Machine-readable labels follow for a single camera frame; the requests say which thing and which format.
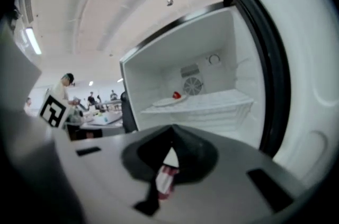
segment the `light fixture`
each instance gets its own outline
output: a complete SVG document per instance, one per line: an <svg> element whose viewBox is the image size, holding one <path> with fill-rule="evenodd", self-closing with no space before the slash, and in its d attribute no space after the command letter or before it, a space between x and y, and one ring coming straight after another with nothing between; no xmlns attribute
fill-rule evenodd
<svg viewBox="0 0 339 224"><path fill-rule="evenodd" d="M28 39L30 40L30 43L34 49L34 52L37 54L37 55L40 55L41 54L41 50L40 50L40 47L38 45L38 42L35 38L35 35L33 33L33 28L29 27L29 28L26 28L26 34L27 34L27 37Z"/></svg>

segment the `white shelf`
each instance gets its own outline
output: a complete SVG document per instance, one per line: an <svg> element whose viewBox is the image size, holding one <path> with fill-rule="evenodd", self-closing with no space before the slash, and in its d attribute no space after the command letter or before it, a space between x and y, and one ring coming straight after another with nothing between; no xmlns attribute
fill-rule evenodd
<svg viewBox="0 0 339 224"><path fill-rule="evenodd" d="M151 106L141 113L160 114L160 113L182 113L208 111L214 109L233 109L235 106L251 104L253 99L246 94L231 89L228 91L220 91L209 94L189 96L186 100L169 106L155 107Z"/></svg>

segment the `fan grille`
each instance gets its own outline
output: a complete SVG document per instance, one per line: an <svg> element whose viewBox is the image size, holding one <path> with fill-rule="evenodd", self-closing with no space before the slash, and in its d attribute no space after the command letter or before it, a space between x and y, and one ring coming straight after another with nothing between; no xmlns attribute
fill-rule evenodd
<svg viewBox="0 0 339 224"><path fill-rule="evenodd" d="M202 90L202 83L195 77L189 77L184 83L184 91L188 95L198 95Z"/></svg>

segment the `white ceiling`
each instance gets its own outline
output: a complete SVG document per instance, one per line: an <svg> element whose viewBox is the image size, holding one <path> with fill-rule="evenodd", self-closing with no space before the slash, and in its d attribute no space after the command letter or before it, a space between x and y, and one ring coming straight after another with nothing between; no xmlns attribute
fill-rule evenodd
<svg viewBox="0 0 339 224"><path fill-rule="evenodd" d="M37 86L65 72L76 80L119 79L119 59L180 16L221 0L32 0L42 50Z"/></svg>

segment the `white plate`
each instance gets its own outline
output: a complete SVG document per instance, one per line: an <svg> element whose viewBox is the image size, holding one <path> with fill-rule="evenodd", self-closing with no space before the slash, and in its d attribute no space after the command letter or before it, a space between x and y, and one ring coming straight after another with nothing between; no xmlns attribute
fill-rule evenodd
<svg viewBox="0 0 339 224"><path fill-rule="evenodd" d="M176 104L176 103L179 103L179 102L183 101L186 98L187 98L187 95L181 95L181 98L179 98L179 99L164 98L164 99L161 99L161 100L153 103L153 106L161 107L161 106L167 106L167 105L171 105L171 104Z"/></svg>

